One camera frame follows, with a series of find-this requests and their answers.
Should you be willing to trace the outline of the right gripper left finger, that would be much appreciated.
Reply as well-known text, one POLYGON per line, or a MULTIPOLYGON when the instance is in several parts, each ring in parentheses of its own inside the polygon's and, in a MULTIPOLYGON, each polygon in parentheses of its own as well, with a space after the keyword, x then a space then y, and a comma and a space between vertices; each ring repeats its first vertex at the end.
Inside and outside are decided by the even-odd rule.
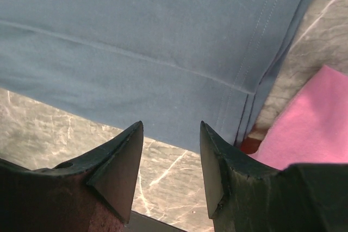
POLYGON ((136 122, 54 168, 1 160, 1 231, 122 231, 129 222, 144 129, 136 122))

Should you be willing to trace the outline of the slate blue t shirt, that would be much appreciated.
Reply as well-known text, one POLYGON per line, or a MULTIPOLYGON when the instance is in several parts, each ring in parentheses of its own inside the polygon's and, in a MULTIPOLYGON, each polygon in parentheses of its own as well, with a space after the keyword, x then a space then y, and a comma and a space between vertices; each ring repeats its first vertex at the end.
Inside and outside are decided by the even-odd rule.
POLYGON ((251 131, 312 0, 1 0, 1 86, 199 151, 251 131))

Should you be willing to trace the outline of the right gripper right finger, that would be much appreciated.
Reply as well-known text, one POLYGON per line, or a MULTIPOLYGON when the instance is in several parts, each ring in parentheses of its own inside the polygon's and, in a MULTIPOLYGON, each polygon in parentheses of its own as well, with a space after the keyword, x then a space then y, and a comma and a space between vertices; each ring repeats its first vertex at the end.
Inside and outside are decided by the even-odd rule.
POLYGON ((280 171, 200 125, 208 216, 215 231, 347 231, 347 165, 280 171))

